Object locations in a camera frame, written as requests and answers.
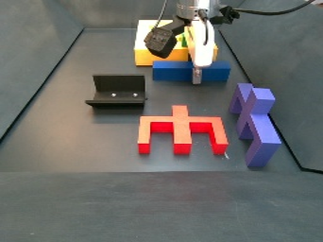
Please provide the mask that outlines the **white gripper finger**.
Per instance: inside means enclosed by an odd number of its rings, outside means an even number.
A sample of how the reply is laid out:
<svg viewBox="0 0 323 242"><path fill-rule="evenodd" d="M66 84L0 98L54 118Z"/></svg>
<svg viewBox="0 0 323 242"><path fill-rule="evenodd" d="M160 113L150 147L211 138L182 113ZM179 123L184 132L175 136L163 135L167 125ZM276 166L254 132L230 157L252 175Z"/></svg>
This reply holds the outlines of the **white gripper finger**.
<svg viewBox="0 0 323 242"><path fill-rule="evenodd" d="M215 30L210 21L194 20L184 28L188 52L194 64L194 84L202 83L202 69L214 62Z"/></svg>

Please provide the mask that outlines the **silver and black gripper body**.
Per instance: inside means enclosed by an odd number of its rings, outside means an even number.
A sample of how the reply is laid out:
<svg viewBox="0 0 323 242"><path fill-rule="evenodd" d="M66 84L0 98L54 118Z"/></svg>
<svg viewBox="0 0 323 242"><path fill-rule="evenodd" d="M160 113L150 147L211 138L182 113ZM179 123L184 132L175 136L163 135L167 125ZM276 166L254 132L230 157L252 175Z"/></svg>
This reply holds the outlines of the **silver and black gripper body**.
<svg viewBox="0 0 323 242"><path fill-rule="evenodd" d="M220 0L176 0L176 16L186 22L208 20L212 25L231 25L240 14Z"/></svg>

